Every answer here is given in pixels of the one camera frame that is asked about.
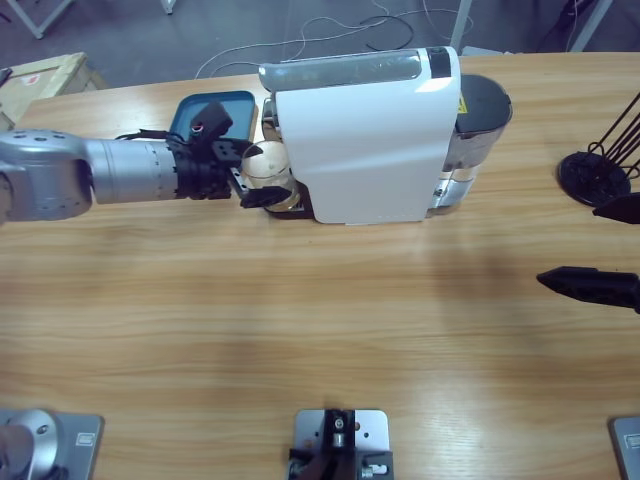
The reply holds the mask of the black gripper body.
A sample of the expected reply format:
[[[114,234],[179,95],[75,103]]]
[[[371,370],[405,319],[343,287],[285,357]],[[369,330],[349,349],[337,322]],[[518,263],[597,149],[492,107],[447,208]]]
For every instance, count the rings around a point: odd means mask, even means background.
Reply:
[[[176,198],[218,200],[231,197],[230,169],[240,167],[241,163],[217,163],[212,155],[213,142],[168,143],[177,176]]]

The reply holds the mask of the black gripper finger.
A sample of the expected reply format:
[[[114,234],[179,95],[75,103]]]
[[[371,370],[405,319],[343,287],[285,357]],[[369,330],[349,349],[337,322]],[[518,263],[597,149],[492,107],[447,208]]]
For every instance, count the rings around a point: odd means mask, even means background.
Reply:
[[[639,276],[591,267],[561,266],[536,275],[539,283],[566,297],[639,313]]]
[[[596,207],[592,214],[626,224],[639,224],[640,193],[629,193],[614,198],[602,206]]]
[[[287,190],[280,186],[267,186],[259,189],[249,189],[242,197],[240,205],[243,208],[266,208],[287,199]]]
[[[217,163],[241,163],[244,158],[263,153],[263,149],[248,140],[216,140],[212,155]]]

